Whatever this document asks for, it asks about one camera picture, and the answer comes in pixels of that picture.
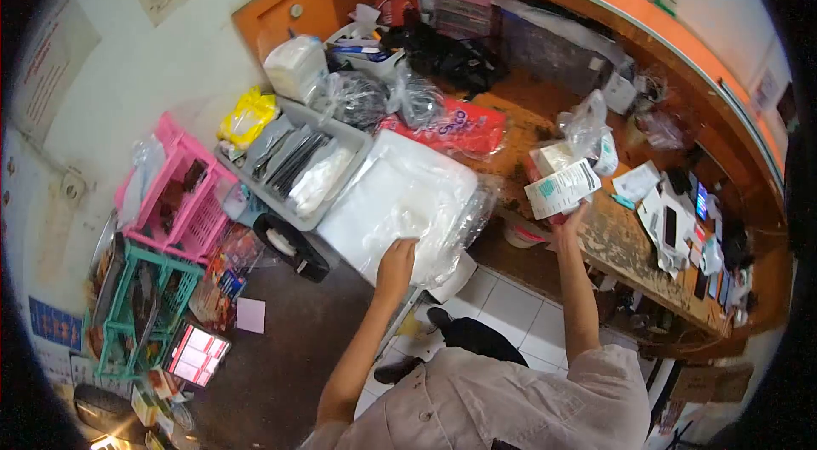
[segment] red plastic bag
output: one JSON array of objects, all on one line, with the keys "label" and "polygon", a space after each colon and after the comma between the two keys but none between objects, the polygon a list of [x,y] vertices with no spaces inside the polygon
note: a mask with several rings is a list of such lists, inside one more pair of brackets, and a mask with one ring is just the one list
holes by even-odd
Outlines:
[{"label": "red plastic bag", "polygon": [[432,125],[418,130],[406,126],[392,115],[380,122],[389,129],[443,154],[462,153],[468,158],[488,161],[502,148],[507,116],[495,109],[483,108],[451,97],[444,98],[445,115]]}]

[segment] white wall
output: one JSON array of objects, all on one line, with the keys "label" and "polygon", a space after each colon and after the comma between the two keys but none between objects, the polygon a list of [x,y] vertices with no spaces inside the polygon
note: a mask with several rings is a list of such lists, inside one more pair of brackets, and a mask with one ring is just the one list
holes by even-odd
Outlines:
[{"label": "white wall", "polygon": [[[137,0],[77,1],[101,42],[68,89],[45,140],[50,163],[14,130],[7,133],[3,189],[11,201],[3,220],[19,299],[31,294],[81,314],[88,261],[128,171],[131,144],[172,108],[212,145],[217,123],[237,96],[265,79],[230,17],[249,0],[190,0],[157,27]],[[678,11],[747,84],[757,78],[761,62],[785,67],[782,50],[766,58],[776,38],[759,0],[680,0]],[[14,175],[6,169],[10,157]],[[78,170],[87,183],[76,208],[58,194],[64,167]],[[25,302],[22,308],[26,313]]]}]

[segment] cardboard box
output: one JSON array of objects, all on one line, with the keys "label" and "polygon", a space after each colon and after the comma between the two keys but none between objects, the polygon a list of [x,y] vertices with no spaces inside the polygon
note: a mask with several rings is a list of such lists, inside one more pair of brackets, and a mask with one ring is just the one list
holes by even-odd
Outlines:
[{"label": "cardboard box", "polygon": [[750,363],[733,367],[684,367],[670,399],[706,404],[741,402],[754,372]]}]

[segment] gray plastic tray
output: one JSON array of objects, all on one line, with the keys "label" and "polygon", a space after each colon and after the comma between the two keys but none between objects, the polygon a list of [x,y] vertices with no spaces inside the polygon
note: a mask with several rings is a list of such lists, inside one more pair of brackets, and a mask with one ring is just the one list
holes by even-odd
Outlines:
[{"label": "gray plastic tray", "polygon": [[[318,112],[293,100],[286,99],[285,97],[276,96],[276,98],[281,110],[287,115],[287,118],[289,118],[293,125],[309,124],[314,129],[321,129],[331,137],[337,138],[340,146],[354,152],[354,157],[349,163],[349,166],[346,167],[346,170],[337,180],[339,187],[342,188],[345,186],[363,163],[363,159],[366,159],[369,150],[372,149],[372,137],[360,129],[355,129],[334,118],[330,118],[327,122],[323,123],[323,126],[319,127],[318,121],[320,120],[320,114]],[[230,159],[227,159],[227,157],[221,153],[218,147],[214,154],[219,162],[232,171],[263,203],[270,206],[270,209],[291,223],[292,226],[299,231],[308,232],[313,230],[318,226],[323,215],[326,214],[326,211],[328,211],[334,203],[334,199],[324,200],[308,218],[301,218],[293,209],[289,208],[283,200],[265,190],[261,183],[236,167]]]}]

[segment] product box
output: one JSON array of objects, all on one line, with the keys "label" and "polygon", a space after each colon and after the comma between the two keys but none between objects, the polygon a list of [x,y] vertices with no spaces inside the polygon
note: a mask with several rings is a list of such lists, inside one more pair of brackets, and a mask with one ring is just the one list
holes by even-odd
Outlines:
[{"label": "product box", "polygon": [[587,159],[525,187],[534,217],[543,220],[557,212],[576,209],[581,200],[601,187]]}]

